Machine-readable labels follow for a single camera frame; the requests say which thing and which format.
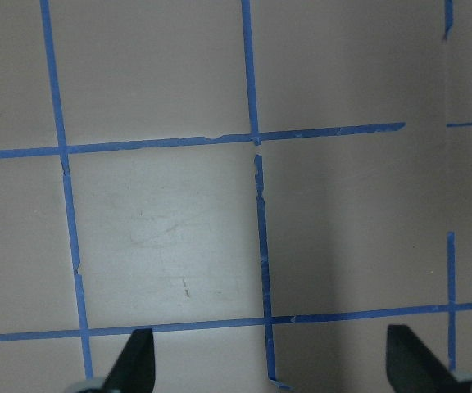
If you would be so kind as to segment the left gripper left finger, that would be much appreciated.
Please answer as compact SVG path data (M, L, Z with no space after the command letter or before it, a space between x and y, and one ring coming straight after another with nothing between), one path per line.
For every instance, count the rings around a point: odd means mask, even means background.
M156 360L151 328L135 329L105 377L76 382L66 392L145 393L156 385Z

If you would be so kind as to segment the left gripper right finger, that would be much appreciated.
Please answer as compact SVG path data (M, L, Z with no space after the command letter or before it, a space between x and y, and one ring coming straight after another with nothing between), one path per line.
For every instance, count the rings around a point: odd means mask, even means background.
M385 372L395 392L472 392L472 379L456 378L404 324L387 327Z

